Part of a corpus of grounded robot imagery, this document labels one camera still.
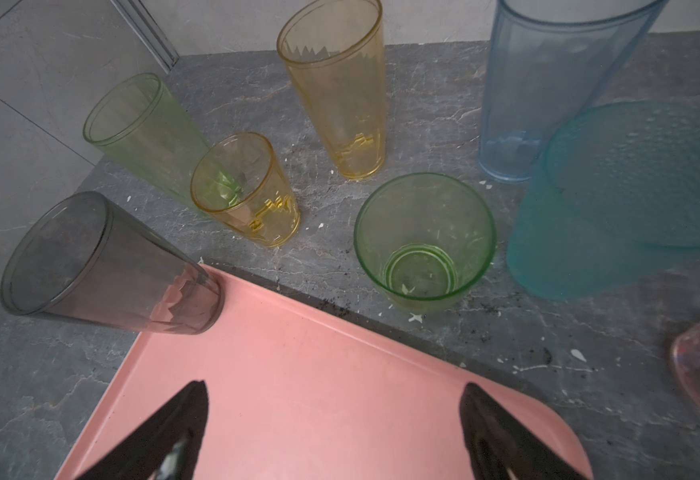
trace wall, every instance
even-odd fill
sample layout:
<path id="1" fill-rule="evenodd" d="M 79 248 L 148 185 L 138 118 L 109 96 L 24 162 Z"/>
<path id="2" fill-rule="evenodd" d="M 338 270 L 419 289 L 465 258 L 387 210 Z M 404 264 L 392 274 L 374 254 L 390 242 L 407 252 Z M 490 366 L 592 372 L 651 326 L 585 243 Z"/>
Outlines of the wall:
<path id="1" fill-rule="evenodd" d="M 102 158 L 86 115 L 138 72 L 161 70 L 108 0 L 0 0 L 0 274 Z"/>
<path id="2" fill-rule="evenodd" d="M 274 50 L 307 0 L 143 0 L 180 55 Z M 496 0 L 383 0 L 385 43 L 489 40 Z M 700 0 L 670 0 L 654 32 L 700 30 Z"/>

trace pink tray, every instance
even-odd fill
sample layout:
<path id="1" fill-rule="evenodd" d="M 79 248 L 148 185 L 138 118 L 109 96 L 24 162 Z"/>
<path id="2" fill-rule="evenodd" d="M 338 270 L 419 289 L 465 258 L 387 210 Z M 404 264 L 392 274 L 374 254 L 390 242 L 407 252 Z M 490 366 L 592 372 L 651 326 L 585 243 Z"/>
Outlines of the pink tray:
<path id="1" fill-rule="evenodd" d="M 75 478 L 190 380 L 210 413 L 195 480 L 472 480 L 458 405 L 467 382 L 588 478 L 575 434 L 542 403 L 235 276 L 198 336 L 141 333 L 57 473 Z"/>

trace short green cup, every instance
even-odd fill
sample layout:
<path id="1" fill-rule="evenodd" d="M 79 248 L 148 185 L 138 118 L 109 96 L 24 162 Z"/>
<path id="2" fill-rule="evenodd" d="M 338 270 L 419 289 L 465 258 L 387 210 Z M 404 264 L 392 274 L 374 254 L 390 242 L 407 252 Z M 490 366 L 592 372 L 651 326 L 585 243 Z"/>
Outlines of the short green cup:
<path id="1" fill-rule="evenodd" d="M 355 254 L 401 310 L 428 313 L 460 300 L 494 257 L 497 232 L 475 190 L 442 174 L 379 187 L 355 220 Z"/>

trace white spot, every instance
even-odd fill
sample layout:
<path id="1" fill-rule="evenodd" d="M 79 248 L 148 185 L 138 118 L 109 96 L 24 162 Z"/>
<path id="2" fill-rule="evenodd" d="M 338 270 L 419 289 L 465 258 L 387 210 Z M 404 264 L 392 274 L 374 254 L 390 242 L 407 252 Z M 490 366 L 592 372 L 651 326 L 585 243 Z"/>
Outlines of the white spot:
<path id="1" fill-rule="evenodd" d="M 577 350 L 577 349 L 573 349 L 573 350 L 571 351 L 571 356 L 574 357 L 574 358 L 577 359 L 577 360 L 581 360 L 581 361 L 583 361 L 583 362 L 587 362 L 587 360 L 585 359 L 585 356 L 582 355 L 582 352 L 580 352 L 580 351 Z"/>

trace countertop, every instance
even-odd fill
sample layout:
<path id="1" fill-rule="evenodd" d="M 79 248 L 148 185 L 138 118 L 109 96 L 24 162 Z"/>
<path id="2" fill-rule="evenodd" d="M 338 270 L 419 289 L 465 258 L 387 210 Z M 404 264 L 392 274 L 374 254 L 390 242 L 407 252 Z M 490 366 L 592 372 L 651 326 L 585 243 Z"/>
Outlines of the countertop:
<path id="1" fill-rule="evenodd" d="M 387 161 L 360 182 L 332 173 L 275 52 L 184 57 L 168 75 L 211 141 L 254 130 L 272 142 L 302 212 L 299 232 L 278 249 L 232 234 L 108 159 L 80 189 L 102 192 L 193 259 L 538 398 L 574 429 L 598 480 L 700 478 L 700 414 L 667 367 L 672 338 L 700 320 L 700 261 L 580 300 L 529 296 L 504 264 L 524 186 L 497 184 L 476 164 L 488 43 L 395 45 L 387 60 Z M 650 35 L 601 103 L 644 98 L 700 108 L 700 32 Z M 415 171 L 478 189 L 498 227 L 485 277 L 422 322 L 389 308 L 352 248 L 364 199 Z M 0 479 L 54 476 L 134 338 L 0 308 Z"/>

